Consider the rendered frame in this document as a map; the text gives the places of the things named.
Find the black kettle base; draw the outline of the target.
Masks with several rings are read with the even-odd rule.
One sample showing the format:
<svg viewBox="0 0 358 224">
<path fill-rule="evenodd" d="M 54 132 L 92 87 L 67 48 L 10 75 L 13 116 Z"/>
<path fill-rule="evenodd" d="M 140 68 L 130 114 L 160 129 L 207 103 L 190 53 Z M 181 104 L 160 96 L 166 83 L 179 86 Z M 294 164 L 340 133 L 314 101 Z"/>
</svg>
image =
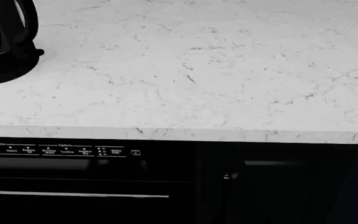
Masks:
<svg viewBox="0 0 358 224">
<path fill-rule="evenodd" d="M 0 65 L 0 83 L 9 82 L 24 76 L 36 67 L 37 61 L 24 63 L 1 64 Z"/>
</svg>

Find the black electric kettle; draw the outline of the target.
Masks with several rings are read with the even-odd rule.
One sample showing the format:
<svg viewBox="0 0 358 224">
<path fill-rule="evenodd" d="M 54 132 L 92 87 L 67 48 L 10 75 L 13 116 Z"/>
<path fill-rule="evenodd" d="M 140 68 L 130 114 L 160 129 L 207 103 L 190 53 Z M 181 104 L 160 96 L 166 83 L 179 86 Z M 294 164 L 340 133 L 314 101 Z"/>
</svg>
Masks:
<svg viewBox="0 0 358 224">
<path fill-rule="evenodd" d="M 0 0 L 0 65 L 39 62 L 34 39 L 39 18 L 33 0 Z"/>
</svg>

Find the black dishwasher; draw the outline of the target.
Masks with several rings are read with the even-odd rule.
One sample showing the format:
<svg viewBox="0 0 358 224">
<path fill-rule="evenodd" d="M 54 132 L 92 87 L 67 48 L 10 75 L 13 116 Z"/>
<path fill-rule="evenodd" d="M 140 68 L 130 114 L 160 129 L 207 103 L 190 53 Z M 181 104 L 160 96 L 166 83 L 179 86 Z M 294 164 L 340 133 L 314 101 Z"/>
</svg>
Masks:
<svg viewBox="0 0 358 224">
<path fill-rule="evenodd" d="M 0 224 L 197 224 L 185 141 L 0 138 Z"/>
</svg>

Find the dark cabinet door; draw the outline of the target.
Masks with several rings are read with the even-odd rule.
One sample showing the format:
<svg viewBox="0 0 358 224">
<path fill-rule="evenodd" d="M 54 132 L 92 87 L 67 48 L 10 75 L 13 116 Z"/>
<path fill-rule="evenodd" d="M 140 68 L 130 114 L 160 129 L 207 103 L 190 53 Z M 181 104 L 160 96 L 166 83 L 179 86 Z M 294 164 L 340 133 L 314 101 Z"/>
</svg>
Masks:
<svg viewBox="0 0 358 224">
<path fill-rule="evenodd" d="M 206 142 L 197 224 L 358 224 L 358 144 Z"/>
</svg>

